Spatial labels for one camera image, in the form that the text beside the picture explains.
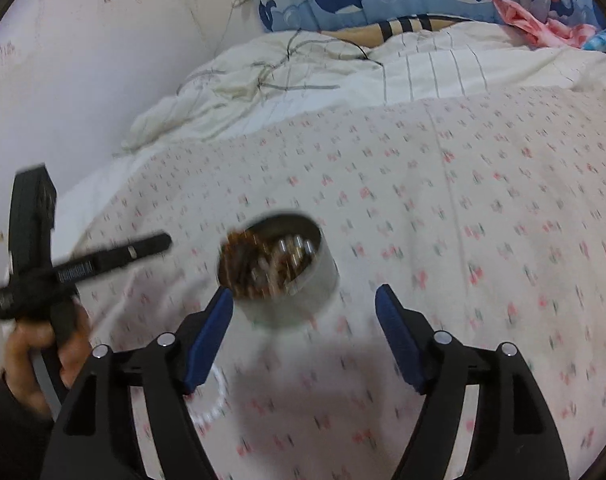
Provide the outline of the person's left hand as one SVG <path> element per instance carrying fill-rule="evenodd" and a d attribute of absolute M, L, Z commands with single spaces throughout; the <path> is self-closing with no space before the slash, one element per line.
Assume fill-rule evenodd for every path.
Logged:
<path fill-rule="evenodd" d="M 60 361 L 60 380 L 71 388 L 91 353 L 90 324 L 86 310 L 76 302 L 75 330 L 65 344 L 56 349 Z M 4 378 L 16 400 L 39 419 L 52 415 L 49 391 L 42 391 L 39 378 L 47 370 L 42 352 L 54 347 L 56 336 L 47 322 L 21 320 L 15 323 L 4 347 Z"/>

